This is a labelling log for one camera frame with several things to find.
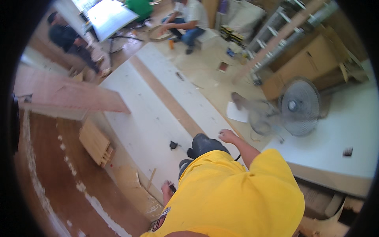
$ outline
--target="wooden stick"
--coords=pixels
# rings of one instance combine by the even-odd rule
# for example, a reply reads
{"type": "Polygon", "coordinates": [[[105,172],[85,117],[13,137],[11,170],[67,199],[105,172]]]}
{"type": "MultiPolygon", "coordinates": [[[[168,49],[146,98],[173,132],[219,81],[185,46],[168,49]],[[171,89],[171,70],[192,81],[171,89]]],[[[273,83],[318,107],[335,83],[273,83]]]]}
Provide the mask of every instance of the wooden stick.
{"type": "Polygon", "coordinates": [[[287,23],[278,33],[276,37],[273,37],[266,45],[264,49],[261,49],[254,59],[250,60],[244,68],[232,79],[232,83],[236,84],[243,76],[245,76],[250,69],[252,69],[256,63],[263,60],[266,54],[272,51],[282,39],[285,39],[289,36],[295,27],[299,27],[303,24],[309,17],[309,14],[313,14],[319,8],[322,7],[326,0],[312,0],[305,7],[306,9],[297,13],[292,19],[291,22],[287,23]]]}
{"type": "Polygon", "coordinates": [[[157,168],[154,168],[153,170],[153,173],[151,173],[151,177],[149,179],[149,182],[147,183],[147,191],[149,190],[150,186],[151,186],[151,181],[153,180],[153,177],[155,175],[155,171],[157,170],[157,168]]]}

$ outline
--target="dark pants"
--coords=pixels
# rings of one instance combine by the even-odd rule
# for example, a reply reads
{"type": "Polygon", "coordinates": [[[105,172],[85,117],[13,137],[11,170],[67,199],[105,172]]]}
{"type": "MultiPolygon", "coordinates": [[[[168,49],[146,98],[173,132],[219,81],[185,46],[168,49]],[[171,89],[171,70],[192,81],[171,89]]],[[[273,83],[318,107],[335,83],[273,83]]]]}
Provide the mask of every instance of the dark pants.
{"type": "Polygon", "coordinates": [[[217,141],[216,139],[210,139],[205,134],[197,134],[193,138],[192,148],[189,148],[187,152],[188,156],[192,159],[184,159],[179,164],[179,178],[192,161],[207,152],[215,150],[225,151],[226,153],[230,154],[228,149],[226,149],[226,147],[223,146],[221,142],[217,141]]]}
{"type": "Polygon", "coordinates": [[[91,53],[84,46],[76,46],[73,44],[67,53],[76,55],[83,59],[83,61],[86,62],[86,64],[96,73],[100,71],[100,69],[96,66],[96,63],[92,61],[91,53]]]}
{"type": "MultiPolygon", "coordinates": [[[[168,17],[162,19],[162,23],[166,21],[168,17]]],[[[175,18],[171,23],[181,24],[186,23],[183,18],[175,18]]],[[[176,35],[179,39],[181,39],[188,46],[195,46],[195,39],[202,35],[205,30],[195,27],[194,29],[187,30],[184,35],[182,35],[178,29],[170,28],[170,31],[176,35]]]]}

